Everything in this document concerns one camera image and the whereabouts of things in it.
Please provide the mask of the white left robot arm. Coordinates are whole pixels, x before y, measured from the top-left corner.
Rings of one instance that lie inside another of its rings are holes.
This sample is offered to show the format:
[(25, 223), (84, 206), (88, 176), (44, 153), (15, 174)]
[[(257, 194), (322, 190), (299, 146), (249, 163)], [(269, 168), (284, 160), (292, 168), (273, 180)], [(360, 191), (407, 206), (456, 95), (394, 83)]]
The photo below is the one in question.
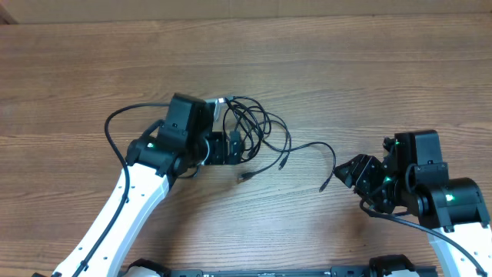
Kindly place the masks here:
[(165, 118), (150, 125), (116, 155), (120, 178), (105, 206), (54, 276), (117, 276), (149, 215), (187, 170), (201, 165), (237, 165), (239, 136), (227, 142), (214, 124), (233, 97), (203, 100), (176, 94)]

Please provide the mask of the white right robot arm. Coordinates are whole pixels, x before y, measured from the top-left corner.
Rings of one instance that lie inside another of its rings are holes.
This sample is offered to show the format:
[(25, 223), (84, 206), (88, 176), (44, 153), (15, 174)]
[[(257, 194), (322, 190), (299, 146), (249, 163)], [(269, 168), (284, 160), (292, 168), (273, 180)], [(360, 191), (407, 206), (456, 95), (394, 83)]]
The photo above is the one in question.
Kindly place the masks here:
[(334, 175), (360, 197), (372, 218), (427, 234), (446, 276), (491, 274), (491, 217), (478, 184), (451, 179), (437, 131), (385, 138), (378, 160), (359, 154)]

